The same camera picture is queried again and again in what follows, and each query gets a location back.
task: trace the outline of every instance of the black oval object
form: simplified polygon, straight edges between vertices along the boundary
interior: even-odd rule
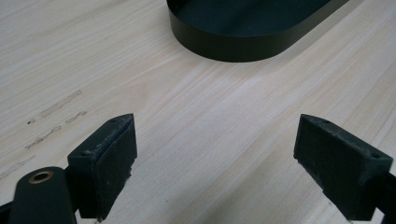
[[[187,49],[224,62],[273,57],[348,0],[167,0],[172,31]]]

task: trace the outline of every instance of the brass ring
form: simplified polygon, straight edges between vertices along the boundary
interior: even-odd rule
[[[49,180],[52,176],[53,176],[53,172],[52,171],[42,171],[40,173],[32,175],[29,178],[29,183],[31,183],[31,184],[39,184],[39,183],[42,183],[44,181]]]

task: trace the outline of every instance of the black rubber pad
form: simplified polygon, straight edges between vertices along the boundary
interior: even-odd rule
[[[301,115],[294,158],[348,220],[371,220],[392,158],[337,125]]]
[[[111,119],[67,157],[81,217],[105,219],[137,156],[132,114]]]

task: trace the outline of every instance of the light wood table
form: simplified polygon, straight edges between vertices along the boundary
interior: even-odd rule
[[[126,113],[138,158],[104,223],[348,223],[292,157],[297,126],[396,158],[396,1],[351,0],[255,63],[183,48],[165,0],[0,2],[0,204]]]

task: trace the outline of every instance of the metal hole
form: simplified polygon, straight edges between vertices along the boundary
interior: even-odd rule
[[[372,157],[374,157],[375,159],[379,159],[380,156],[376,153],[372,153]]]
[[[81,155],[83,155],[83,156],[89,156],[91,154],[92,154],[92,152],[89,151],[89,150],[84,150],[84,151],[81,152]]]
[[[44,181],[49,180],[52,176],[53,176],[53,172],[52,171],[42,171],[40,173],[32,175],[29,178],[29,183],[31,183],[31,184],[39,184],[39,183],[42,183]]]

